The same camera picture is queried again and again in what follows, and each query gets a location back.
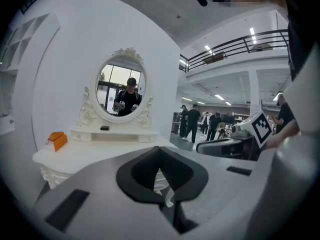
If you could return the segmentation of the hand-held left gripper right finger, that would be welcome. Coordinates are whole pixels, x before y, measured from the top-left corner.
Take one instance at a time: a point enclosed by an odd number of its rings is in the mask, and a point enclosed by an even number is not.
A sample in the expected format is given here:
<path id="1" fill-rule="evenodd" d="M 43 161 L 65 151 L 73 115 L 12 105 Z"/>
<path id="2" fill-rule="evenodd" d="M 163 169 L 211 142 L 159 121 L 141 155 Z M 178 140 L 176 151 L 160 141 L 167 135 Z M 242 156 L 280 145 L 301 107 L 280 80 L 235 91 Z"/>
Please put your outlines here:
<path id="1" fill-rule="evenodd" d="M 258 240 L 254 211 L 270 174 L 270 153 L 258 161 L 214 157 L 165 147 L 205 168 L 208 181 L 193 200 L 181 202 L 182 219 L 192 229 L 179 233 L 163 222 L 160 240 Z"/>

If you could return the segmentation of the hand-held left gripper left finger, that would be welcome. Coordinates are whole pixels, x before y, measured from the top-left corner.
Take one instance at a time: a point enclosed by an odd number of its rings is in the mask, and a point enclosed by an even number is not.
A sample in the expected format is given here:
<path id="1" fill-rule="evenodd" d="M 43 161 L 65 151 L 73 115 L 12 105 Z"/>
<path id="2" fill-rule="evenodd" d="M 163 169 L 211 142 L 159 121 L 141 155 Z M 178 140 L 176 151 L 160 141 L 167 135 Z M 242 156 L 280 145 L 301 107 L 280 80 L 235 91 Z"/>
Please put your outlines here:
<path id="1" fill-rule="evenodd" d="M 175 240 L 180 237 L 157 204 L 132 200 L 117 170 L 144 148 L 90 164 L 46 193 L 33 208 L 41 230 L 64 240 Z"/>

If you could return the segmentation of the white shelf unit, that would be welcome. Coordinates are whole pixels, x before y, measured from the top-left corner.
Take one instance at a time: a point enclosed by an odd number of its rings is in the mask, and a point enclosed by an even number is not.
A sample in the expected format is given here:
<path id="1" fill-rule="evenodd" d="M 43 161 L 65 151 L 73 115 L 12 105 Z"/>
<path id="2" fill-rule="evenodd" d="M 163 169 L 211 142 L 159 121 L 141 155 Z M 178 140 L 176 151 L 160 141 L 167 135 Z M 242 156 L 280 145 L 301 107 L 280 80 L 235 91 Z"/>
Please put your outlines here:
<path id="1" fill-rule="evenodd" d="M 27 93 L 16 82 L 34 85 L 41 60 L 60 28 L 53 13 L 34 17 L 5 38 L 0 45 L 0 136 L 15 130 L 16 103 Z"/>

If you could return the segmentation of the white ornate dressing table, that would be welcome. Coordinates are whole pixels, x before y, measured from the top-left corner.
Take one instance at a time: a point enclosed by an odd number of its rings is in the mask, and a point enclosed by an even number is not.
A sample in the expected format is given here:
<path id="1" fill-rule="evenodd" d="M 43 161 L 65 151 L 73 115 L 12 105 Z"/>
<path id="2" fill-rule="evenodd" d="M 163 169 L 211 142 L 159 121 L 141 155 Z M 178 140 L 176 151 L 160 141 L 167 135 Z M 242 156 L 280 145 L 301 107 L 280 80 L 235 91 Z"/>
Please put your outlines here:
<path id="1" fill-rule="evenodd" d="M 33 161 L 39 164 L 42 177 L 51 189 L 84 167 L 98 161 L 144 148 L 173 146 L 153 129 L 153 124 L 150 129 L 143 129 L 137 133 L 129 131 L 108 133 L 79 128 L 77 123 L 70 129 L 67 143 L 57 152 L 50 151 L 45 146 L 32 157 Z"/>

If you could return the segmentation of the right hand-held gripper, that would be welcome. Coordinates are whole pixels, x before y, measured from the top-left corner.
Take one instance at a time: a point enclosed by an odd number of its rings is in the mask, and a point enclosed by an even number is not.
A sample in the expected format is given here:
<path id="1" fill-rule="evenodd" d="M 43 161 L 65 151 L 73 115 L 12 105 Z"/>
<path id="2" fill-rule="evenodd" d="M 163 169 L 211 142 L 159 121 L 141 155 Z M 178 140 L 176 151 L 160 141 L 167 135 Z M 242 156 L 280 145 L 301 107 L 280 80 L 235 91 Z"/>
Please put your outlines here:
<path id="1" fill-rule="evenodd" d="M 234 125 L 230 137 L 200 142 L 195 150 L 212 157 L 257 161 L 263 146 L 272 135 L 267 117 L 260 110 Z"/>

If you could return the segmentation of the person's black shirt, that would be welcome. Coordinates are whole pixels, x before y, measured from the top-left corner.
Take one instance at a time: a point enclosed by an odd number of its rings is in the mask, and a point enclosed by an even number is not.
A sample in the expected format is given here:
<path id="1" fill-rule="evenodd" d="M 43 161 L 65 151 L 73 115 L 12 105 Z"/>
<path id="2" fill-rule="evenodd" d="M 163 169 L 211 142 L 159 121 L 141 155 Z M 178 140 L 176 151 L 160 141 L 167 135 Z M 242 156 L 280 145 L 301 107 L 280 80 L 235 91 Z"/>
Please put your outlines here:
<path id="1" fill-rule="evenodd" d="M 320 41 L 320 0 L 286 0 L 288 12 L 288 63 L 294 81 L 313 46 Z"/>

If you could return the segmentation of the person's right forearm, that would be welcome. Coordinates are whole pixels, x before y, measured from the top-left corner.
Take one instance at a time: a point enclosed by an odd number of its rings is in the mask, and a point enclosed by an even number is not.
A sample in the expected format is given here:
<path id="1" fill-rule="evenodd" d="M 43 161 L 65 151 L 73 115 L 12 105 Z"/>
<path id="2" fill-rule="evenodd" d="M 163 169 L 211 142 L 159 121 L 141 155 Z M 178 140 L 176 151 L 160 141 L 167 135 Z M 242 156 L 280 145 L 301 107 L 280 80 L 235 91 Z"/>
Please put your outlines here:
<path id="1" fill-rule="evenodd" d="M 270 139 L 265 144 L 265 148 L 278 148 L 286 138 L 295 136 L 299 132 L 300 128 L 297 124 L 297 121 L 293 119 L 279 133 L 270 137 Z"/>

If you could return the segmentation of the white oval framed mirror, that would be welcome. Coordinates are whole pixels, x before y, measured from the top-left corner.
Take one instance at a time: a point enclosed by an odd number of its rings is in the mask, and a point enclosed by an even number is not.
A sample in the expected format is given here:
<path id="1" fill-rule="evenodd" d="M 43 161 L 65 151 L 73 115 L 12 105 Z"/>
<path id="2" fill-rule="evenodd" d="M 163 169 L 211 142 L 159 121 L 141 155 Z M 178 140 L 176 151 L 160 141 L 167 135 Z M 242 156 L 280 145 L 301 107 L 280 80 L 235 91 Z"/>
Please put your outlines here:
<path id="1" fill-rule="evenodd" d="M 151 84 L 141 56 L 132 47 L 113 52 L 84 88 L 77 127 L 107 133 L 152 128 Z M 108 131 L 100 130 L 109 126 Z"/>

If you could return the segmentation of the orange box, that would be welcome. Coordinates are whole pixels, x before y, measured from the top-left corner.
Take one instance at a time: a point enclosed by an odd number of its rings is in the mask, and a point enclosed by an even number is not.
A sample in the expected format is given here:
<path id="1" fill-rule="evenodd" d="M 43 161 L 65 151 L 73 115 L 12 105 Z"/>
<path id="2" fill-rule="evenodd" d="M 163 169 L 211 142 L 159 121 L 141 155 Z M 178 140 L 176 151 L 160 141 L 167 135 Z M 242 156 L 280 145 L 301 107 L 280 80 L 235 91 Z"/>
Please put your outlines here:
<path id="1" fill-rule="evenodd" d="M 68 137 L 63 131 L 52 132 L 46 142 L 50 151 L 57 152 L 68 142 Z"/>

